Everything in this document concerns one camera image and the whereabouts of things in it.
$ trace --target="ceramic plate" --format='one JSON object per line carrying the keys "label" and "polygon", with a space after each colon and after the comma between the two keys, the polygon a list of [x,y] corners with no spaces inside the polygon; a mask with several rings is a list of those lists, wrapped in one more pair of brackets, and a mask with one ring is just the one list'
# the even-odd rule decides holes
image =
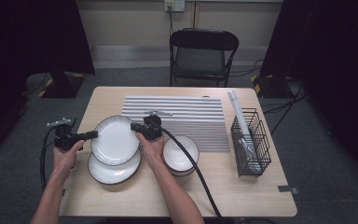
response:
{"label": "ceramic plate", "polygon": [[138,150],[139,140],[131,130],[133,121],[123,116],[104,119],[95,128],[98,138],[91,140],[95,158],[106,165],[120,165],[129,161]]}
{"label": "ceramic plate", "polygon": [[[175,138],[185,147],[195,162],[199,159],[199,148],[191,138],[186,136],[175,136]],[[179,146],[168,140],[164,146],[163,159],[169,168],[178,172],[185,172],[193,168],[193,164]]]}
{"label": "ceramic plate", "polygon": [[94,154],[91,154],[89,157],[89,172],[98,182],[115,185],[130,179],[138,170],[140,164],[141,152],[139,150],[129,161],[116,166],[105,165],[98,161]]}

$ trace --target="forearm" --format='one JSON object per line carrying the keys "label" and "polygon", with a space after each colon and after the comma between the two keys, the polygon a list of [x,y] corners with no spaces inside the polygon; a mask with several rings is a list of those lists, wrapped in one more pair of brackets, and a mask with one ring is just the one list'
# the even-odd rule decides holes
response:
{"label": "forearm", "polygon": [[51,175],[31,223],[58,223],[64,180]]}
{"label": "forearm", "polygon": [[199,208],[190,196],[178,185],[162,162],[153,165],[152,171],[161,188],[172,222],[204,223]]}

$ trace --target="stack of plates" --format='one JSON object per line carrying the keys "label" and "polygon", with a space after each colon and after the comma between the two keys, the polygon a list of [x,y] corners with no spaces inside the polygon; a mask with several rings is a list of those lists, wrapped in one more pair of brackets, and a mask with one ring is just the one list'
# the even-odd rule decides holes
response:
{"label": "stack of plates", "polygon": [[104,119],[97,125],[98,138],[91,140],[89,172],[100,183],[115,185],[130,179],[141,164],[139,140],[133,121],[123,116]]}

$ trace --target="human hand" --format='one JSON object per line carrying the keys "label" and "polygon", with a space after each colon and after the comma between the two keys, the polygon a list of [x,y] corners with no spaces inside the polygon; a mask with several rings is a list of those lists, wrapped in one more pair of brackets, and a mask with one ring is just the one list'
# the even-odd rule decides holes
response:
{"label": "human hand", "polygon": [[158,138],[156,141],[146,140],[141,133],[136,133],[135,136],[139,139],[143,146],[144,154],[149,164],[149,167],[152,168],[152,166],[156,163],[162,162],[164,135]]}
{"label": "human hand", "polygon": [[68,151],[64,152],[62,149],[55,147],[53,148],[54,155],[54,170],[55,174],[60,180],[64,181],[68,178],[72,167],[76,163],[76,153],[84,145],[85,141],[80,140],[74,144],[74,146]]}

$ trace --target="human arm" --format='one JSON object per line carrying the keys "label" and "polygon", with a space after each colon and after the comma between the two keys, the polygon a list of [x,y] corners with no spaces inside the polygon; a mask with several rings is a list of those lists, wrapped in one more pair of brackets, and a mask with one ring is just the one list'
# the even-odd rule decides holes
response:
{"label": "human arm", "polygon": [[176,182],[162,161],[164,138],[160,137],[157,141],[150,142],[141,133],[137,133],[136,136],[144,147],[144,155],[161,189],[172,222],[175,224],[204,223],[199,208]]}
{"label": "human arm", "polygon": [[84,141],[80,140],[67,152],[62,152],[57,147],[53,148],[54,169],[31,224],[58,223],[63,184],[75,165],[77,151],[83,145]]}

